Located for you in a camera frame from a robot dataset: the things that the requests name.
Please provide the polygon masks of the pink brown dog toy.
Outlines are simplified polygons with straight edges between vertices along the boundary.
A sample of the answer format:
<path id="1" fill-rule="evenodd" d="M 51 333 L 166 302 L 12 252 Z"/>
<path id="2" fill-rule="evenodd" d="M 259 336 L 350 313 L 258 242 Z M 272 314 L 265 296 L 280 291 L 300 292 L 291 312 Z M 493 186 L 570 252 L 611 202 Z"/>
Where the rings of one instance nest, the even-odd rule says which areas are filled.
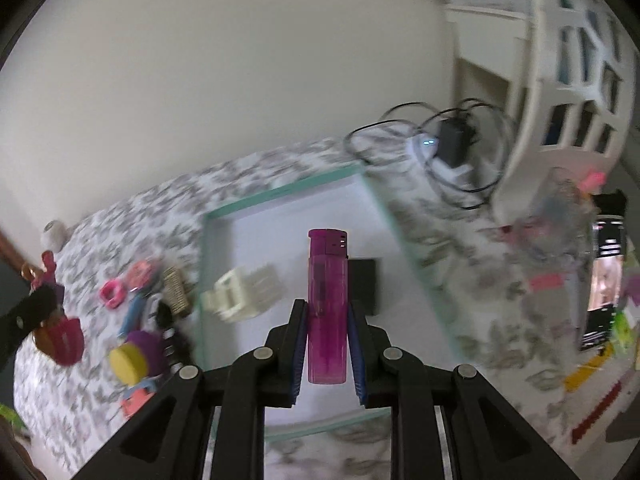
<path id="1" fill-rule="evenodd" d="M 56 309 L 32 332 L 36 348 L 61 366 L 72 366 L 78 363 L 85 350 L 85 338 L 82 333 L 80 319 L 69 318 L 63 309 L 65 287 L 55 276 L 56 262 L 54 253 L 45 250 L 41 254 L 42 268 L 24 263 L 22 277 L 29 282 L 29 292 L 41 286 L 48 286 L 55 291 Z"/>

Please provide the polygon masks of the cream plastic hair clip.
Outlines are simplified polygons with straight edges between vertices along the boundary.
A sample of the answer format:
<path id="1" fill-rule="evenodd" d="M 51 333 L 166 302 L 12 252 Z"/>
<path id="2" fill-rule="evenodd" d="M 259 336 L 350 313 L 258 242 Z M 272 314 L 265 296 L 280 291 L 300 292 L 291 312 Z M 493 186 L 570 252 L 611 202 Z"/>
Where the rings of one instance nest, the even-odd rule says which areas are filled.
<path id="1" fill-rule="evenodd" d="M 201 306 L 225 323 L 236 323 L 265 313 L 280 301 L 285 287 L 272 264 L 246 273 L 237 266 L 201 293 Z"/>

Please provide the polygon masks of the black square plug adapter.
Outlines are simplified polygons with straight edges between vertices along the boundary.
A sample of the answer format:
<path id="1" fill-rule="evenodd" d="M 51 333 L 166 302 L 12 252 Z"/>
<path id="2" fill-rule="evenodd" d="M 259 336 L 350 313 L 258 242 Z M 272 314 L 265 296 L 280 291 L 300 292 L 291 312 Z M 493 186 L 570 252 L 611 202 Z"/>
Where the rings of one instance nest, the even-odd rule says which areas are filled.
<path id="1" fill-rule="evenodd" d="M 378 260 L 348 260 L 348 296 L 350 304 L 365 315 L 378 314 Z"/>

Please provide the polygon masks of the pink translucent lighter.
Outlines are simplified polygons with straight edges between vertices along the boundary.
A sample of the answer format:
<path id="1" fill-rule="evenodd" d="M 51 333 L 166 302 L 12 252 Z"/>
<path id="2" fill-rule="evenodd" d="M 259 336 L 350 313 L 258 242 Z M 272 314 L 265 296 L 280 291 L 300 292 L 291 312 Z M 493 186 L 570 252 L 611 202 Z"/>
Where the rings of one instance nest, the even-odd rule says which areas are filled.
<path id="1" fill-rule="evenodd" d="M 315 385 L 346 382 L 348 310 L 347 233 L 308 232 L 308 380 Z"/>

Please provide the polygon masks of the pink smart band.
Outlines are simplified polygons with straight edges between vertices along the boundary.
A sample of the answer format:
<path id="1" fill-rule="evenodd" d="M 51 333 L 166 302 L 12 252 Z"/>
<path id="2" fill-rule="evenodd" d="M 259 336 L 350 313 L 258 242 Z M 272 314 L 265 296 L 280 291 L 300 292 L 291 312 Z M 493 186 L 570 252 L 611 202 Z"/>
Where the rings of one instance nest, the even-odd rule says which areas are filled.
<path id="1" fill-rule="evenodd" d="M 117 309 L 126 299 L 128 288 L 120 278 L 106 281 L 99 290 L 99 297 L 108 310 Z"/>

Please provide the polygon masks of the black toy car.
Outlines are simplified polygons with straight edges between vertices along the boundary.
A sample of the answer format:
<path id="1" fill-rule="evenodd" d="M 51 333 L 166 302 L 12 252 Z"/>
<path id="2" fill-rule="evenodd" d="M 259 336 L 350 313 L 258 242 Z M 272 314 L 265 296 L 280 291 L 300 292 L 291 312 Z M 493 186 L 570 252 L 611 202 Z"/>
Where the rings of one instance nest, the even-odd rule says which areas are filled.
<path id="1" fill-rule="evenodd" d="M 190 341 L 177 326 L 171 308 L 163 300 L 157 303 L 155 326 L 162 337 L 163 352 L 169 367 L 173 370 L 176 367 L 192 365 Z"/>

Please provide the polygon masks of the black gold patterned box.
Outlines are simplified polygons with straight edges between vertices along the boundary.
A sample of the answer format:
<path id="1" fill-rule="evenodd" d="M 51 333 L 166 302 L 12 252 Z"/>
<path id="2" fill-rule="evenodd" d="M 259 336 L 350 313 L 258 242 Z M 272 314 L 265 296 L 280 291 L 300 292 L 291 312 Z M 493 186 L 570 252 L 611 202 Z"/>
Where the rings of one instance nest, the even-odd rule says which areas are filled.
<path id="1" fill-rule="evenodd" d="M 175 266 L 163 270 L 163 300 L 177 318 L 184 318 L 192 311 L 192 301 L 182 274 Z"/>

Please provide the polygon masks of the yellow purple toy figure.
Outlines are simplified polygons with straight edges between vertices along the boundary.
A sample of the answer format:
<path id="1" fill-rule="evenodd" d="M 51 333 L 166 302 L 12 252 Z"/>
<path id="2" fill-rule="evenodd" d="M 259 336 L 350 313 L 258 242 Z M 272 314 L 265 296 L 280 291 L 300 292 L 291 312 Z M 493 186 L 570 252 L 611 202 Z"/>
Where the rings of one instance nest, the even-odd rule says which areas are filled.
<path id="1" fill-rule="evenodd" d="M 164 374 L 168 363 L 163 352 L 163 341 L 156 333 L 134 330 L 123 344 L 108 355 L 115 376 L 126 386 L 134 386 L 144 378 Z"/>

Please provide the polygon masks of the white smartwatch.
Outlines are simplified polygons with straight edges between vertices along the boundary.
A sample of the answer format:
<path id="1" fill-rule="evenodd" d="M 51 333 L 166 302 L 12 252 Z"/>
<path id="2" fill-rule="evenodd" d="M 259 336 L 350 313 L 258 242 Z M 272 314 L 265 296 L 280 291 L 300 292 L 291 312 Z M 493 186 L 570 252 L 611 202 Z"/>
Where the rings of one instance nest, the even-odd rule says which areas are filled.
<path id="1" fill-rule="evenodd" d="M 160 292 L 156 292 L 149 296 L 148 301 L 145 306 L 145 318 L 147 320 L 152 320 L 152 318 L 156 317 L 156 312 L 158 308 L 158 304 L 163 300 L 163 295 Z"/>

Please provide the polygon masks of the orange blue toy phone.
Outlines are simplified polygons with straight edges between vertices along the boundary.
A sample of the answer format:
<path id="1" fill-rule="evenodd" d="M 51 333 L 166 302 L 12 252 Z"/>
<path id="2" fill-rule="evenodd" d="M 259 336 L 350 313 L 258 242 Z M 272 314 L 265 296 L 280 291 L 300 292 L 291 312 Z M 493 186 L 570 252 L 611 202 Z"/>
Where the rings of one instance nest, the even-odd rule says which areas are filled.
<path id="1" fill-rule="evenodd" d="M 112 371 L 127 387 L 120 407 L 130 419 L 157 392 L 157 378 L 163 375 L 164 358 L 160 336 L 142 328 L 148 298 L 137 294 L 131 301 L 119 335 L 122 343 L 110 353 Z"/>

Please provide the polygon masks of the clear dome with orange toys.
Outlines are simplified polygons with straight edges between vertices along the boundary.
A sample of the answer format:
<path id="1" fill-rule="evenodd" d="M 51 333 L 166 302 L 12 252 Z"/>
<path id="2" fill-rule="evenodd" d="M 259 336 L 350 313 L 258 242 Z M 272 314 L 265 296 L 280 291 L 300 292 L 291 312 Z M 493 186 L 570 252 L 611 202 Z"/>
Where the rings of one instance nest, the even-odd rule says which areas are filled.
<path id="1" fill-rule="evenodd" d="M 157 259 L 143 259 L 133 263 L 124 276 L 124 282 L 130 292 L 141 292 L 152 287 L 160 275 L 160 262 Z"/>

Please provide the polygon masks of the beige yarn ball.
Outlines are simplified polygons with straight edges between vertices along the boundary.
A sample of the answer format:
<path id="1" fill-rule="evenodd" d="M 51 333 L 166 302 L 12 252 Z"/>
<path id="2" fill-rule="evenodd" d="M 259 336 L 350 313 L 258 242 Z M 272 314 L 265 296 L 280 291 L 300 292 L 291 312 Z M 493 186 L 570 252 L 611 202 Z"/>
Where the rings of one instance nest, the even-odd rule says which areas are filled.
<path id="1" fill-rule="evenodd" d="M 48 222 L 40 235 L 41 246 L 44 250 L 50 250 L 57 254 L 60 252 L 68 241 L 68 232 L 66 225 L 60 220 L 51 220 Z"/>

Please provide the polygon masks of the clear glass jar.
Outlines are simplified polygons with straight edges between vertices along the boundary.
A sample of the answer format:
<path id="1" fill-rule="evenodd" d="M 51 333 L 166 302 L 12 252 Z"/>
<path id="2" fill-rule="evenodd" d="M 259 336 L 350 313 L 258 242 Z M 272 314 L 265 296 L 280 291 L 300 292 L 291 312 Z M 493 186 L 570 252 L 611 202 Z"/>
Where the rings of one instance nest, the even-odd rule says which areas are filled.
<path id="1" fill-rule="evenodd" d="M 548 272 L 570 273 L 592 256 L 596 207 L 574 174 L 553 167 L 542 180 L 526 214 L 515 223 L 525 261 Z"/>

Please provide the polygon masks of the smartphone with lit screen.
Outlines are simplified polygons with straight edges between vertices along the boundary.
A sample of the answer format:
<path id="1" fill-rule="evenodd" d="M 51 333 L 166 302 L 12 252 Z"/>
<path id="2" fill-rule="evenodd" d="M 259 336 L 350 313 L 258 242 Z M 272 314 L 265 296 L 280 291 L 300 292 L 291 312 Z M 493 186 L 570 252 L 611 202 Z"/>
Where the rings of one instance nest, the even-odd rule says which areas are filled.
<path id="1" fill-rule="evenodd" d="M 591 263 L 580 351 L 600 347 L 608 341 L 620 301 L 626 257 L 627 239 L 622 216 L 601 214 L 594 222 L 592 234 L 596 252 Z"/>

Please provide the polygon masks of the white lattice chair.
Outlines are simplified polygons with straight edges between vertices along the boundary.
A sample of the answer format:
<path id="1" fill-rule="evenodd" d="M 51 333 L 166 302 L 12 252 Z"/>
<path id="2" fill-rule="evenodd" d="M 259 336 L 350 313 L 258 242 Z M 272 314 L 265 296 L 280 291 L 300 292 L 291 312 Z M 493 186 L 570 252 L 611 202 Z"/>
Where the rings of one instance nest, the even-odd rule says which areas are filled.
<path id="1" fill-rule="evenodd" d="M 554 168 L 578 183 L 620 159 L 638 50 L 604 0 L 446 0 L 458 55 L 506 80 L 518 128 L 492 204 L 524 214 Z"/>

